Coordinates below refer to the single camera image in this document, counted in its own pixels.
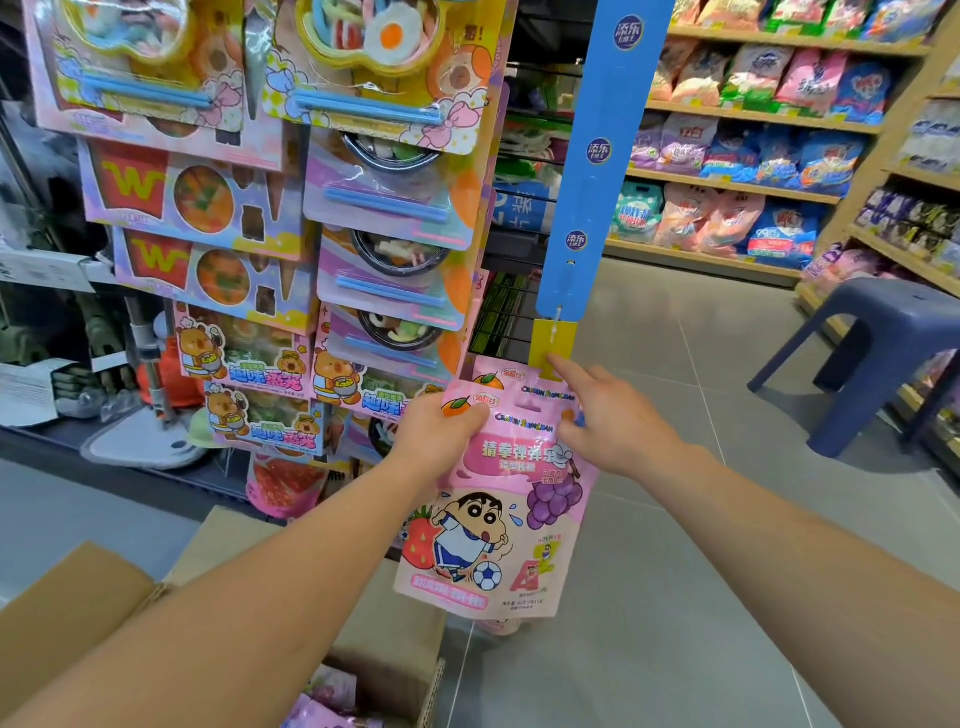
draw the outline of right arm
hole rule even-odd
[[[960,724],[960,593],[683,442],[601,367],[550,363],[587,417],[561,439],[673,516],[844,726]]]

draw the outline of cartoon boy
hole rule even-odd
[[[461,571],[473,567],[483,554],[510,542],[503,503],[486,493],[471,493],[450,503],[433,517],[433,524],[443,529],[433,545],[437,570],[449,571],[454,583],[466,579]]]

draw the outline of left arm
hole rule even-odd
[[[131,621],[5,728],[279,725],[426,487],[489,410],[411,402],[382,465]]]

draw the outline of blue plastic stool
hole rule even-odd
[[[754,377],[748,389],[759,390],[828,318],[841,314],[856,317],[856,323],[813,380],[837,396],[806,441],[814,452],[831,458],[847,448],[930,357],[960,348],[960,300],[906,280],[847,280]],[[958,376],[960,356],[907,429],[905,442],[914,441],[937,415]]]

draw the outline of soccer ball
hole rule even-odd
[[[503,571],[493,561],[482,561],[473,570],[473,583],[484,592],[492,592],[503,579]]]

